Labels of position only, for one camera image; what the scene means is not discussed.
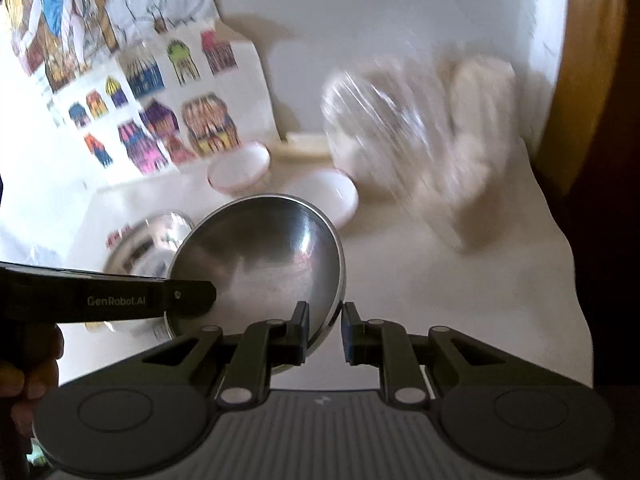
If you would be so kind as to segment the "person's left hand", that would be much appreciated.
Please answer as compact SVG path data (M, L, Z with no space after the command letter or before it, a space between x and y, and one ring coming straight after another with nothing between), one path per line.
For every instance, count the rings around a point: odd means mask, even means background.
M37 404L58 386L64 339L56 324L14 325L1 331L1 400L12 424L30 439Z

